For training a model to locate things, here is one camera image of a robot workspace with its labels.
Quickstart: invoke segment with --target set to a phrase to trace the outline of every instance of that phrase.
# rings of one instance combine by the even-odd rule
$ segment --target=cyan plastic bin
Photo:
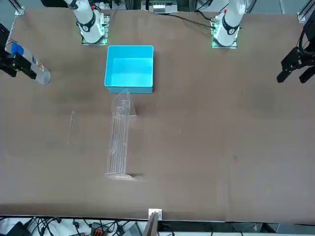
[[[153,46],[108,46],[104,84],[112,93],[152,93]]]

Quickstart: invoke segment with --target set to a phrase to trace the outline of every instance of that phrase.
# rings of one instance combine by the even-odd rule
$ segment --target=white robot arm
[[[73,10],[82,36],[88,43],[98,42],[105,34],[104,14],[92,10],[88,0],[64,0]]]
[[[220,25],[214,35],[219,44],[225,47],[233,44],[245,11],[244,0],[229,0],[226,12],[219,15]]]

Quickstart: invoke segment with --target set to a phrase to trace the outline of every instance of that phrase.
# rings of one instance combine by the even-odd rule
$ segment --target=table
[[[315,86],[298,72],[276,80],[302,30],[296,16],[247,14],[239,48],[221,50],[209,29],[172,16],[111,14],[109,45],[155,51],[153,94],[132,96],[126,171],[136,181],[103,175],[107,47],[82,46],[69,9],[27,9],[12,38],[52,80],[0,72],[0,212],[147,218],[162,208],[172,220],[313,222]]]

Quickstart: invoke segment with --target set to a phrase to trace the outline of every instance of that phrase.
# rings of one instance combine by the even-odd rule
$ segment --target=clear acrylic stand
[[[113,127],[105,175],[114,179],[133,179],[126,174],[129,117],[136,115],[128,90],[114,98],[111,110]]]

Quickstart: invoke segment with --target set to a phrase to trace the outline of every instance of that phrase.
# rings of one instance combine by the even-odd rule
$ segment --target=plastic bottle
[[[31,52],[28,49],[23,48],[19,44],[12,43],[11,54],[14,54],[14,53],[19,53],[31,63],[31,70],[36,73],[35,80],[37,82],[39,82],[42,85],[45,85],[50,81],[50,78],[51,78],[50,72],[46,69],[46,67],[42,63],[40,63],[36,59],[36,57],[34,57],[31,54]]]

